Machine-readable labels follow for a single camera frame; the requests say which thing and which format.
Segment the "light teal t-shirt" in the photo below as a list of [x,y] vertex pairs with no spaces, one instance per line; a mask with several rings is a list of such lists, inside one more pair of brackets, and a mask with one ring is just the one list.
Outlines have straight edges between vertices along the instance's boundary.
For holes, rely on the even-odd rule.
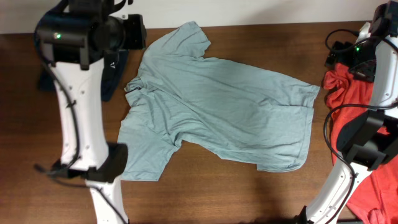
[[221,159],[290,172],[308,155],[319,87],[220,58],[195,22],[153,42],[125,88],[130,110],[118,141],[124,180],[157,181],[184,141]]

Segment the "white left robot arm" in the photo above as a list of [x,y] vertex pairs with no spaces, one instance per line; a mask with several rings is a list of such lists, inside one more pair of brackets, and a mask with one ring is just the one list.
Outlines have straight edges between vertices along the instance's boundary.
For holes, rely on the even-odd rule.
[[106,54],[141,50],[146,29],[129,1],[60,1],[34,30],[34,46],[57,93],[62,124],[62,155],[51,169],[36,166],[57,184],[83,179],[98,223],[128,223],[121,192],[127,163],[125,144],[107,142],[101,109]]

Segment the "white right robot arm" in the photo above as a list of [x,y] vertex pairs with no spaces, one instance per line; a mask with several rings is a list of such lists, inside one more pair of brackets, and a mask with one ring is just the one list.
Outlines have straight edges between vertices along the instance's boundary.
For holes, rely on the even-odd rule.
[[332,67],[343,60],[355,79],[373,83],[365,111],[345,124],[336,146],[326,142],[336,156],[323,188],[293,223],[337,223],[342,208],[372,171],[397,156],[397,1],[375,10],[370,23],[352,31],[356,42],[328,46],[325,62]]

